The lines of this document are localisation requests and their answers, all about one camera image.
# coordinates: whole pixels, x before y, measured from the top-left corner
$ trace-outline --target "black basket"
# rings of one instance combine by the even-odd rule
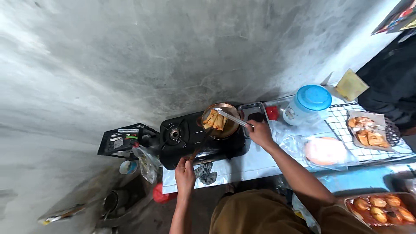
[[[139,129],[139,132],[137,133],[138,139],[134,139],[134,138],[126,139],[125,137],[123,137],[123,144],[117,148],[114,148],[115,141],[110,141],[110,138],[111,138],[111,135],[113,133],[116,133],[119,129]],[[137,123],[137,124],[120,127],[120,128],[107,131],[103,134],[103,138],[101,139],[101,144],[98,148],[97,154],[125,158],[123,156],[118,156],[118,155],[113,155],[113,154],[117,152],[130,150],[137,143],[143,145],[144,147],[149,147],[149,142],[142,141],[142,136],[147,135],[147,134],[150,135],[151,138],[159,137],[159,132],[155,131],[152,128],[149,128],[148,126],[142,123]]]

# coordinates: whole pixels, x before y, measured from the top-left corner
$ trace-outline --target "grey rag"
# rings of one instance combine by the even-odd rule
[[[217,180],[217,172],[210,173],[212,166],[212,162],[208,162],[195,169],[196,178],[199,178],[203,184],[209,185]]]

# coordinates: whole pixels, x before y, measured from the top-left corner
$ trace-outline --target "wire cooling rack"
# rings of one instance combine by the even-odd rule
[[[408,158],[416,156],[412,149],[406,144],[403,139],[400,139],[398,144],[393,147],[396,152],[387,152],[376,149],[365,149],[354,145],[352,141],[352,135],[346,125],[348,119],[348,111],[356,110],[365,112],[364,108],[357,102],[351,102],[346,104],[331,105],[327,111],[330,112],[330,116],[325,120],[328,126],[336,134],[339,140],[343,141],[345,146],[351,151],[351,153],[360,161],[377,161],[385,159],[401,159],[402,157]]]

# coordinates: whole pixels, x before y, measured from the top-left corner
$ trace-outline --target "fried spring roll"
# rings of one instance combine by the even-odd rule
[[[218,130],[222,130],[222,127],[221,127],[222,125],[223,125],[223,116],[217,115],[217,119],[214,122],[214,128]]]
[[[212,125],[209,125],[209,124],[204,124],[204,129],[207,129],[207,128],[210,128],[210,127],[212,127]]]
[[[214,123],[215,123],[215,120],[217,119],[217,116],[218,116],[218,112],[215,111],[215,113],[212,116],[212,118],[210,118],[210,120],[208,121],[208,124],[213,126]]]
[[[214,116],[214,113],[216,111],[214,109],[211,109],[211,112],[209,113],[209,116],[206,118],[206,120],[203,121],[204,124],[208,123],[208,121]]]

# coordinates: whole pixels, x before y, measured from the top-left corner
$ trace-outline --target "hand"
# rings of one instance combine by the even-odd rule
[[[250,132],[250,138],[261,147],[266,147],[271,144],[276,144],[273,141],[272,133],[270,131],[269,125],[264,122],[257,122],[255,120],[249,120],[247,123],[254,126],[254,129],[249,124],[246,124],[245,127]]]
[[[178,187],[178,199],[188,200],[195,186],[195,173],[192,160],[181,158],[175,169],[175,180]]]

